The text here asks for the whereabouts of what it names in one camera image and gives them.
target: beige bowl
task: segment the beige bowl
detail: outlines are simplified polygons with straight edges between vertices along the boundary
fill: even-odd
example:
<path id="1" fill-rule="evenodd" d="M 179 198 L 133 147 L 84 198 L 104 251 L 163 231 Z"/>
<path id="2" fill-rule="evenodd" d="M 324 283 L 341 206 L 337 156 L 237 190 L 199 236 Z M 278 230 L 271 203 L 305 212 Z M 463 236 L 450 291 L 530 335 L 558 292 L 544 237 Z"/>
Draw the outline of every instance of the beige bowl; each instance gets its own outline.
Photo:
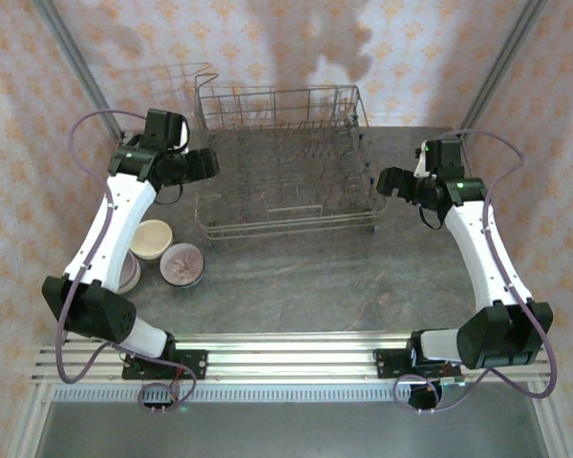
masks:
<path id="1" fill-rule="evenodd" d="M 158 260 L 173 241 L 172 229 L 158 219 L 142 222 L 130 245 L 130 250 L 141 260 Z"/>

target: wall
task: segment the wall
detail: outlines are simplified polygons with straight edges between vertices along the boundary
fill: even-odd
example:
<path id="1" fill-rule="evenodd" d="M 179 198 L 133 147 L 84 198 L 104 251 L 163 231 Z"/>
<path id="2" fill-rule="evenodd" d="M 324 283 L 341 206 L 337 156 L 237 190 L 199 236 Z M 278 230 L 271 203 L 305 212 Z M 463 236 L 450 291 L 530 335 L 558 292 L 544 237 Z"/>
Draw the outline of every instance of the wall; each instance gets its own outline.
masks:
<path id="1" fill-rule="evenodd" d="M 63 272 L 99 201 L 66 151 L 70 124 L 90 110 L 32 3 L 0 2 L 0 456 L 37 346 L 54 333 L 42 281 Z M 81 154 L 101 170 L 112 141 L 97 121 L 82 131 Z"/>
<path id="2" fill-rule="evenodd" d="M 548 2 L 479 127 L 528 154 L 494 202 L 520 274 L 554 309 L 550 337 L 573 431 L 573 0 Z M 476 173 L 486 179 L 515 162 L 486 139 L 477 139 L 471 152 Z"/>
<path id="3" fill-rule="evenodd" d="M 457 125 L 523 0 L 56 0 L 111 106 L 186 112 L 223 83 L 355 83 L 371 122 Z"/>

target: dish rack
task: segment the dish rack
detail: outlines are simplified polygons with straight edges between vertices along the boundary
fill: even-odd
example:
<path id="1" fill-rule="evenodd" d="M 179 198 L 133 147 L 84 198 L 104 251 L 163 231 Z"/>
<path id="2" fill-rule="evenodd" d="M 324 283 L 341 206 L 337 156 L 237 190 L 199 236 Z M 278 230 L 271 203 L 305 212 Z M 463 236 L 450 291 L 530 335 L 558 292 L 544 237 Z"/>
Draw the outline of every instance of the dish rack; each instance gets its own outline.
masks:
<path id="1" fill-rule="evenodd" d="M 222 168 L 197 187 L 207 238 L 375 227 L 385 199 L 356 86 L 202 90 L 217 77 L 196 76 L 199 127 Z"/>

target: gray countertop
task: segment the gray countertop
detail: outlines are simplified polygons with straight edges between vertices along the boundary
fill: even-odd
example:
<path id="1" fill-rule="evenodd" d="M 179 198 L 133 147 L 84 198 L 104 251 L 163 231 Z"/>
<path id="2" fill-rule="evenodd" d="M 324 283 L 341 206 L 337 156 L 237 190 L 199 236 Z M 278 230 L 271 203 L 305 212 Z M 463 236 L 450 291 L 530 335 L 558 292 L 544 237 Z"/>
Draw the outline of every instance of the gray countertop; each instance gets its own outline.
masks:
<path id="1" fill-rule="evenodd" d="M 379 166 L 412 169 L 414 148 L 444 131 L 372 128 Z M 169 200 L 173 191 L 160 198 Z M 179 203 L 154 205 L 145 219 L 165 220 L 175 242 L 202 250 L 202 281 L 174 288 L 162 279 L 158 261 L 141 261 L 140 282 L 128 293 L 142 318 L 173 333 L 409 331 L 460 326 L 474 312 L 473 289 L 450 233 L 430 230 L 397 198 L 389 199 L 372 234 L 350 228 L 212 246 L 194 210 L 188 186 Z"/>

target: metal rack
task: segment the metal rack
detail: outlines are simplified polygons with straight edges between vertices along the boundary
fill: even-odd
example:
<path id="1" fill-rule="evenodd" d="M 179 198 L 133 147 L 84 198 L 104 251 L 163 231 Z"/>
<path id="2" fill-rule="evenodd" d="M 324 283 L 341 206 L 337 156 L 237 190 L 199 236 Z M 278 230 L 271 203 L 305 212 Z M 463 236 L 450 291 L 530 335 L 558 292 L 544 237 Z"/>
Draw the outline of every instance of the metal rack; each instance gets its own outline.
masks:
<path id="1" fill-rule="evenodd" d="M 202 95 L 217 77 L 196 76 L 198 122 L 222 166 L 197 188 L 196 222 L 209 239 L 374 227 L 385 200 L 356 86 Z"/>

